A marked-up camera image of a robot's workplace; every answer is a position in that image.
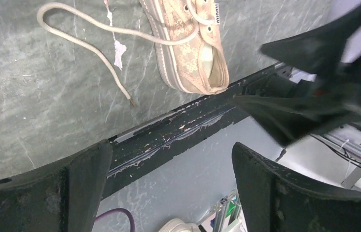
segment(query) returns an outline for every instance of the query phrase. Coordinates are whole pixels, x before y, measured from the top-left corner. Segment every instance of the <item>shoe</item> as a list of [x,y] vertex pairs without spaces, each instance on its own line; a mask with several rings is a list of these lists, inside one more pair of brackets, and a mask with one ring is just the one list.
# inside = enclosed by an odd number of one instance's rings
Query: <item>shoe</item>
[[227,89],[229,73],[220,40],[218,5],[214,0],[139,0],[154,36],[176,41],[194,30],[199,34],[175,46],[155,44],[160,74],[170,87],[186,93],[217,94]]
[[[156,37],[137,30],[106,25],[69,5],[59,2],[50,2],[39,8],[37,21],[48,32],[98,55],[108,67],[117,86],[135,107],[135,102],[121,84],[113,66],[105,55],[94,46],[45,23],[44,14],[52,9],[63,9],[101,29],[136,35],[152,41],[158,44],[156,51],[158,52],[159,70],[167,85],[186,93],[217,94],[226,90],[229,84],[229,75],[220,43],[218,20],[216,21],[212,16],[216,15],[216,6],[213,4],[213,0],[196,1],[198,4],[195,9],[191,0],[186,0],[186,2],[183,0],[145,0],[143,6]],[[108,14],[111,14],[108,0],[104,0],[104,2]],[[149,8],[155,15],[159,16],[159,23],[155,22]]]
[[201,232],[196,224],[186,224],[184,221],[175,218],[166,223],[159,232]]

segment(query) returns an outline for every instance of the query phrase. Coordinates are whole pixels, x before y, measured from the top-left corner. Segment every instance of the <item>white shoelace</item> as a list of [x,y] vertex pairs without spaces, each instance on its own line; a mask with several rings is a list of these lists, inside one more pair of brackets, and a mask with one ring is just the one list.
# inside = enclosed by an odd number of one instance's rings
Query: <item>white shoelace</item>
[[[191,3],[191,0],[186,0],[186,5],[189,8],[190,13],[192,14],[193,18],[204,25],[211,25],[214,24],[214,20],[208,20],[208,19],[204,19],[201,18],[200,16],[197,15],[197,13],[195,12],[195,9]],[[63,9],[66,10],[86,21],[88,21],[89,23],[97,26],[98,28],[110,31],[110,32],[116,32],[116,33],[122,33],[122,34],[127,34],[127,35],[136,35],[139,37],[142,37],[146,40],[152,41],[154,43],[158,43],[158,44],[162,44],[162,45],[169,45],[169,46],[174,46],[174,45],[180,45],[180,44],[185,44],[189,41],[191,41],[195,36],[197,36],[197,34],[199,33],[199,25],[197,24],[196,21],[193,20],[193,24],[195,26],[194,31],[188,35],[187,37],[181,39],[181,40],[177,40],[177,41],[171,41],[171,40],[163,40],[160,38],[156,38],[152,35],[137,31],[137,30],[131,30],[131,29],[125,29],[125,28],[117,28],[117,27],[111,27],[107,24],[101,23],[97,20],[95,20],[94,18],[90,17],[89,15],[69,6],[63,3],[59,3],[59,2],[50,2],[47,3],[45,5],[43,5],[37,12],[37,20],[38,23],[41,25],[41,27],[43,27],[45,30],[47,30],[48,32],[55,34],[57,36],[60,36],[66,40],[71,41],[72,43],[75,43],[79,46],[82,46],[92,52],[94,52],[96,55],[98,55],[98,57],[103,61],[103,63],[108,67],[109,71],[111,72],[112,76],[114,77],[114,80],[117,84],[117,86],[119,87],[119,89],[122,91],[122,93],[125,95],[125,97],[130,101],[130,103],[132,104],[133,107],[135,107],[135,102],[131,99],[130,94],[128,93],[128,91],[126,91],[125,87],[123,87],[122,83],[120,82],[113,66],[111,65],[111,63],[108,61],[108,59],[105,57],[105,55],[97,48],[95,48],[94,46],[83,42],[82,40],[79,40],[71,35],[68,35],[67,33],[64,33],[58,29],[55,29],[53,27],[51,27],[50,25],[48,25],[47,23],[44,22],[43,20],[43,15],[52,9]]]

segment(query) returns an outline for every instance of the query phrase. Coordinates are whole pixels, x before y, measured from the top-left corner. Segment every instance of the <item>floor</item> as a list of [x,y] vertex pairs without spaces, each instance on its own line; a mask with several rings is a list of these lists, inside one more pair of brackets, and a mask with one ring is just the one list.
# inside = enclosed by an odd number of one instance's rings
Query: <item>floor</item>
[[[321,25],[331,1],[217,1],[231,81],[274,62],[257,52],[262,43]],[[0,179],[71,155],[198,97],[164,85],[152,43],[116,34],[127,51],[122,69],[115,68],[139,105],[131,108],[97,56],[38,25],[36,12],[46,2],[0,3]],[[103,0],[60,2],[109,23]],[[114,26],[151,33],[138,0],[109,3]],[[110,33],[64,11],[53,11],[46,20],[114,62]]]
[[[257,122],[246,118],[105,198],[97,214],[126,208],[133,213],[137,232],[158,231],[172,218],[201,221],[213,205],[236,189],[231,163],[231,149],[236,142],[272,160],[282,150]],[[124,215],[111,215],[97,222],[92,231],[126,232],[129,223]]]

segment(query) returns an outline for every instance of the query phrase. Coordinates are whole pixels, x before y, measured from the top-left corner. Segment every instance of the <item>purple cable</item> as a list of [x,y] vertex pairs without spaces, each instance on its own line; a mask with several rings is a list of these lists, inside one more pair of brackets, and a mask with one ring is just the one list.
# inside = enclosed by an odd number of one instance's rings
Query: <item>purple cable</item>
[[126,214],[126,216],[128,216],[129,219],[129,224],[130,224],[130,232],[135,232],[135,220],[133,219],[132,214],[129,212],[129,210],[124,209],[124,208],[116,208],[116,209],[111,209],[109,211],[106,211],[105,213],[97,216],[95,218],[95,222],[99,221],[100,219],[113,214],[113,213],[124,213]]

